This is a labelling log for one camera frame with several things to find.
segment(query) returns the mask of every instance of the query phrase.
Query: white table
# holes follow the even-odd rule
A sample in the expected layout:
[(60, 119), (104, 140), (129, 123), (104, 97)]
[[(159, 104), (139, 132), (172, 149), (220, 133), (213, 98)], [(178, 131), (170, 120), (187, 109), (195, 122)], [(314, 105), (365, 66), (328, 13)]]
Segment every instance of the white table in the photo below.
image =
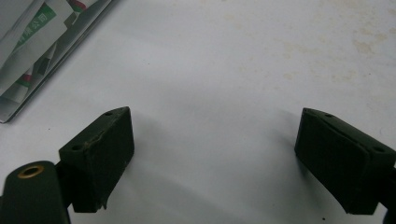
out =
[(394, 0), (120, 0), (0, 125), (0, 179), (128, 105), (132, 163), (73, 223), (381, 223), (382, 205), (346, 215), (293, 146), (311, 107), (396, 148), (395, 52)]

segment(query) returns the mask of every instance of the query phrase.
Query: black plastic part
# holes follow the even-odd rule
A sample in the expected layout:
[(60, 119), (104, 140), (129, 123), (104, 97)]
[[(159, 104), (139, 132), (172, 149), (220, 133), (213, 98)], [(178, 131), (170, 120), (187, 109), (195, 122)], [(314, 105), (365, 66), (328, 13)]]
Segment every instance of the black plastic part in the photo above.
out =
[(59, 150), (58, 172), (63, 174), (65, 198), (79, 213), (94, 213), (115, 188), (134, 155), (129, 107), (100, 116)]
[(346, 212), (356, 215), (374, 213), (396, 162), (391, 148), (331, 114), (308, 108), (295, 152)]
[(32, 162), (8, 175), (1, 205), (0, 223), (70, 223), (52, 162)]

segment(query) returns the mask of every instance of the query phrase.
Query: black object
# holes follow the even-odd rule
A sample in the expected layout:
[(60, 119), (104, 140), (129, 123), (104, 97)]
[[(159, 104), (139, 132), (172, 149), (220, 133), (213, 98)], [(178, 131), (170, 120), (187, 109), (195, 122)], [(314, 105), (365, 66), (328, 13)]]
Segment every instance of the black object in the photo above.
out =
[(372, 215), (381, 202), (388, 220), (394, 217), (396, 152), (390, 147), (331, 114), (305, 108), (295, 152), (347, 213)]
[(67, 207), (95, 213), (134, 155), (129, 107), (100, 116), (59, 150), (61, 161), (26, 164), (8, 175), (1, 224), (67, 224)]

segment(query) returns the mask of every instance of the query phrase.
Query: screw hole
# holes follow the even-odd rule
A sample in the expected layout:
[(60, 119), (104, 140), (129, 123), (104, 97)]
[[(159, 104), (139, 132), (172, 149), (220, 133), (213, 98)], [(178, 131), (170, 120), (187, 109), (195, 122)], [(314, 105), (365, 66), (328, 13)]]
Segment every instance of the screw hole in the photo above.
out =
[(385, 149), (382, 147), (374, 147), (374, 150), (377, 152), (385, 152)]
[(22, 170), (18, 174), (18, 177), (20, 179), (27, 179), (27, 178), (31, 178), (31, 177), (34, 177), (36, 175), (39, 175), (43, 171), (44, 171), (44, 166), (42, 166), (42, 165), (33, 165), (33, 166), (29, 166), (26, 169)]
[(80, 149), (82, 149), (82, 145), (76, 145), (76, 146), (72, 147), (72, 150), (75, 150), (75, 151), (78, 151)]

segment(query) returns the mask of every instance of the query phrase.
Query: green label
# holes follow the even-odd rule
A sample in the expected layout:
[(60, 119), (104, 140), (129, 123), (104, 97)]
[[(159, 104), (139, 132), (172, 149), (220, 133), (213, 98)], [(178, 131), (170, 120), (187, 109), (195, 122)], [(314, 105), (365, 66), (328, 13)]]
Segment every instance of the green label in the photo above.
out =
[(41, 6), (41, 8), (37, 11), (33, 19), (26, 26), (15, 49), (23, 45), (30, 37), (32, 37), (35, 33), (37, 33), (37, 31), (39, 31), (42, 27), (44, 27), (55, 16), (56, 13), (52, 10), (52, 8), (50, 8), (49, 6), (47, 6), (47, 4), (44, 3), (43, 6)]

